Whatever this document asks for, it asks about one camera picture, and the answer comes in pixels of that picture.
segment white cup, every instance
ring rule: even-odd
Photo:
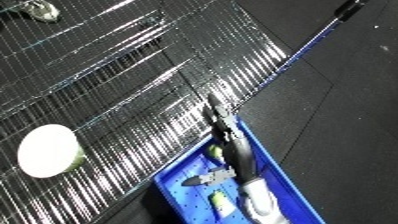
[[[84,151],[73,131],[59,124],[34,129],[18,149],[19,166],[36,178],[72,171],[84,162],[84,158]]]

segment wire rack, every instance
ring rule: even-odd
[[[208,93],[236,108],[286,58],[231,0],[52,3],[53,24],[0,9],[0,223],[93,221],[207,133]],[[16,152],[50,123],[87,160],[35,179]]]

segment green object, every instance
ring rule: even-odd
[[[73,160],[73,163],[64,171],[64,173],[70,172],[70,171],[78,168],[80,165],[83,164],[85,159],[86,159],[86,157],[84,155],[83,148],[79,146],[79,150],[76,154],[75,160]]]
[[[236,210],[235,205],[219,190],[210,195],[210,202],[220,218],[225,218]]]
[[[208,149],[207,149],[207,153],[210,157],[214,158],[214,159],[218,159],[218,160],[224,160],[224,157],[222,155],[222,151],[223,149],[216,145],[216,144],[212,144]]]

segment blue tray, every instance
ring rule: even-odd
[[[285,217],[291,223],[325,223],[272,159],[270,154],[262,147],[247,126],[242,121],[239,121],[239,126],[253,147],[257,166],[260,169],[265,167],[263,176],[267,181],[268,187],[278,199],[279,207]],[[155,176],[155,183],[167,201],[186,223],[249,224],[250,222],[243,216],[239,209],[236,209],[234,213],[226,218],[220,219],[210,204],[208,197],[216,190],[224,192],[231,202],[237,202],[237,184],[233,179],[215,186],[181,186],[181,183],[187,178],[198,174],[206,174],[209,169],[219,166],[219,164],[210,161],[204,155],[205,150],[214,143],[211,136],[205,138],[171,165],[159,172]]]

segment black floor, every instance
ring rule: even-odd
[[[343,0],[241,0],[296,48]],[[398,1],[371,1],[241,110],[328,223],[398,223]],[[153,187],[108,223],[178,223]]]

